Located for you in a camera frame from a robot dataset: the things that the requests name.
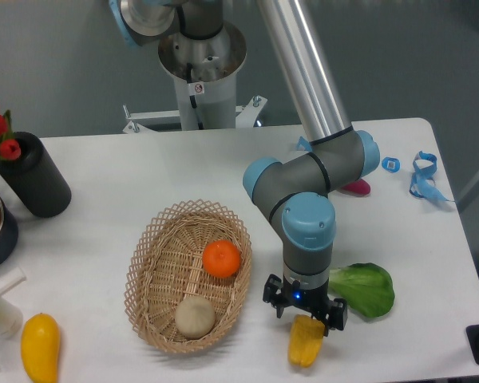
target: wicker basket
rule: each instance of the wicker basket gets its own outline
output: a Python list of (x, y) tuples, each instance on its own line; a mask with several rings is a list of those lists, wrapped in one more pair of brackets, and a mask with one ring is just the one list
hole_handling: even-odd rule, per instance
[[(229, 278), (215, 278), (202, 267), (210, 242), (229, 239), (241, 252), (241, 266)], [(133, 330), (148, 344), (169, 353), (209, 347), (234, 325), (247, 295), (251, 243), (243, 222), (219, 203), (198, 200), (166, 208), (137, 245), (126, 283), (126, 314)], [(215, 308), (212, 331), (188, 340), (177, 331), (174, 312), (189, 295), (202, 295)]]

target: warning sticker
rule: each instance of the warning sticker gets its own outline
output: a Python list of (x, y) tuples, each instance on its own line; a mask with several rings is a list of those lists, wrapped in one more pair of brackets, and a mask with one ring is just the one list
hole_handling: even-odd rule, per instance
[(188, 84), (188, 94), (190, 96), (199, 96), (200, 94), (204, 94), (204, 90), (204, 83), (202, 81)]

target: yellow pepper slice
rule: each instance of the yellow pepper slice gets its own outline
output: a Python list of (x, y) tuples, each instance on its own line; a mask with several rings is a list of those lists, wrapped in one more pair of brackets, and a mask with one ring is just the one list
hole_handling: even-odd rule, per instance
[(289, 362), (301, 367), (310, 367), (321, 350), (325, 325), (317, 319), (306, 315), (295, 315), (287, 358)]

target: pink object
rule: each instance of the pink object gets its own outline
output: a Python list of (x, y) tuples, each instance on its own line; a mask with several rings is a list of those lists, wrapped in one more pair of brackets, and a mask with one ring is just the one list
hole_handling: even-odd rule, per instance
[(366, 181), (360, 179), (346, 185), (341, 190), (363, 197), (370, 193), (370, 185)]

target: gray wall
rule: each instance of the gray wall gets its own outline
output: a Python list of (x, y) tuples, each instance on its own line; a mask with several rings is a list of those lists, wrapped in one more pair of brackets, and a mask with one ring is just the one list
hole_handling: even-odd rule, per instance
[[(268, 124), (299, 122), (255, 2), (226, 3), (248, 43), (238, 102), (261, 94)], [(310, 3), (350, 118), (426, 118), (457, 195), (479, 168), (479, 1)], [(0, 3), (0, 101), (39, 136), (119, 133), (124, 103), (176, 109), (156, 46), (128, 49), (105, 0)], [(479, 266), (479, 199), (462, 219)]]

